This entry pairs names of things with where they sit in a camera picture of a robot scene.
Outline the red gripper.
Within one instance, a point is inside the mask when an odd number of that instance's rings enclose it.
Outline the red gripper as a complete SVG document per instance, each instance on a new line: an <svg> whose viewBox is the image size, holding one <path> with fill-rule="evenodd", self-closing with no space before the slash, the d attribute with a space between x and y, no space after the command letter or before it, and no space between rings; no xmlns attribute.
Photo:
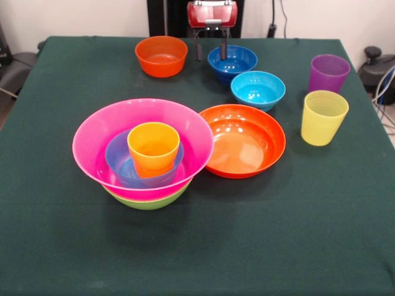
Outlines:
<svg viewBox="0 0 395 296"><path fill-rule="evenodd" d="M211 26L221 27L220 59L227 59L228 28L236 25L237 15L236 1L190 1L187 3L188 23L193 28L196 61L202 61L202 46L199 39L201 30L198 28Z"/></svg>

